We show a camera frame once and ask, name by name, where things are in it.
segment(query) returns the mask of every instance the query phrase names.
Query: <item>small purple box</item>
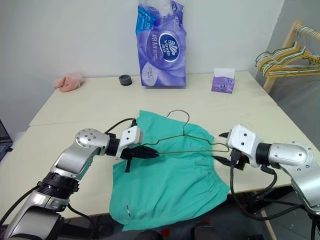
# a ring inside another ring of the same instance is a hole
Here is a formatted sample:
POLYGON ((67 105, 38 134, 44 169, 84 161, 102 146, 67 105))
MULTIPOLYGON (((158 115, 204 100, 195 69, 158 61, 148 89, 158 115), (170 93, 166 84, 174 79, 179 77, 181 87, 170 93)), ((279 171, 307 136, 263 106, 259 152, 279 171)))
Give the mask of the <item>small purple box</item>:
POLYGON ((235 86, 234 68, 215 68, 212 82, 213 92, 232 94, 235 86))

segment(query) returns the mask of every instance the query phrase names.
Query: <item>white wall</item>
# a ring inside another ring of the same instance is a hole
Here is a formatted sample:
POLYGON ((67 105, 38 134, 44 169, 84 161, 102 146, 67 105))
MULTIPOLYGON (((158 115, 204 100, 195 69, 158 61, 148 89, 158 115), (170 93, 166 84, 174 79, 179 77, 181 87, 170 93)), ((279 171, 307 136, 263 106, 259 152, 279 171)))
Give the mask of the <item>white wall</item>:
MULTIPOLYGON (((136 0, 0 0, 0 117, 24 131, 67 72, 139 74, 136 0)), ((283 0, 187 0, 187 72, 253 70, 283 0)))

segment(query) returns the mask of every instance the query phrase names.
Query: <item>green cloth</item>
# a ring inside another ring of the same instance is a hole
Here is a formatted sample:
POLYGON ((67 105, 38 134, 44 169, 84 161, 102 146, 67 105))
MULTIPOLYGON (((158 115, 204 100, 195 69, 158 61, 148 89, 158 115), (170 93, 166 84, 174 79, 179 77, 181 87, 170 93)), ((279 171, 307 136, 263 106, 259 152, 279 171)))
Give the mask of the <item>green cloth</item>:
MULTIPOLYGON (((143 143, 182 134, 185 124, 142 110, 137 122, 143 132, 143 143)), ((187 124, 185 133, 214 141, 195 124, 187 124)), ((188 136, 148 147, 159 153, 212 149, 207 141, 188 136)), ((210 211, 226 200, 229 191, 216 174, 213 161, 212 152, 192 152, 134 158, 129 173, 125 173, 126 161, 115 164, 110 215, 128 231, 169 225, 210 211)))

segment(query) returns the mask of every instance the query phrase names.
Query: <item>wire hanger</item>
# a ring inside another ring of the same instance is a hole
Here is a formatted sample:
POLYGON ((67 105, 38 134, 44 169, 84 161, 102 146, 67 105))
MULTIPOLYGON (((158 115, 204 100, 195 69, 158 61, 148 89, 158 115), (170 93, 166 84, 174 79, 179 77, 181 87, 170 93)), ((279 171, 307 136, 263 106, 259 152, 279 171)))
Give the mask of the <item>wire hanger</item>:
POLYGON ((155 146, 157 145, 158 143, 162 142, 162 141, 165 141, 165 140, 169 140, 169 139, 174 139, 174 138, 178 138, 178 137, 189 137, 189 138, 194 138, 194 139, 198 139, 198 140, 202 140, 202 141, 206 141, 208 142, 208 144, 212 145, 212 146, 215 146, 215 145, 222 145, 224 147, 226 147, 226 150, 188 150, 188 151, 171 151, 171 152, 159 152, 159 155, 165 155, 165 154, 181 154, 181 153, 198 153, 198 152, 221 152, 221 153, 228 153, 230 151, 230 148, 224 144, 224 143, 221 143, 221 142, 217 142, 217 143, 213 143, 213 142, 210 142, 208 139, 206 138, 203 138, 203 137, 198 137, 198 136, 193 136, 193 135, 190 135, 190 134, 187 134, 186 131, 185 131, 185 127, 187 125, 187 123, 189 122, 190 120, 190 115, 187 111, 185 110, 182 110, 182 109, 175 109, 175 110, 172 110, 170 111, 167 116, 165 116, 165 118, 167 118, 171 113, 173 112, 183 112, 187 115, 187 121, 184 123, 184 125, 182 126, 182 134, 179 134, 179 135, 174 135, 174 136, 168 136, 168 137, 164 137, 164 138, 161 138, 161 139, 158 139, 156 142, 154 143, 144 143, 142 144, 142 146, 145 146, 145 145, 149 145, 149 146, 155 146))

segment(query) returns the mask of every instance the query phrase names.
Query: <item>wooden clothes rack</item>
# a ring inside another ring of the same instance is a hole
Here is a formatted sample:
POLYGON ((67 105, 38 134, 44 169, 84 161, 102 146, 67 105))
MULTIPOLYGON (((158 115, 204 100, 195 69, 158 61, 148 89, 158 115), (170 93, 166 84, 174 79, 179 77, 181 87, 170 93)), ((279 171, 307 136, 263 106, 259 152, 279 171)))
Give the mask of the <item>wooden clothes rack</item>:
MULTIPOLYGON (((282 48, 290 48, 295 41, 297 40, 298 37, 298 33, 301 32, 302 28, 304 28, 305 26, 303 25, 304 22, 297 20, 294 21, 290 31, 288 33, 288 35, 286 36, 286 39, 282 45, 282 48)), ((315 34, 315 30, 311 29, 311 28, 307 28, 306 30, 303 31, 304 34, 311 36, 313 39, 319 40, 320 41, 320 32, 317 32, 317 34, 315 34)), ((269 93, 270 90, 272 89, 273 85, 275 84, 277 80, 277 77, 268 77, 263 85, 264 90, 269 93)))

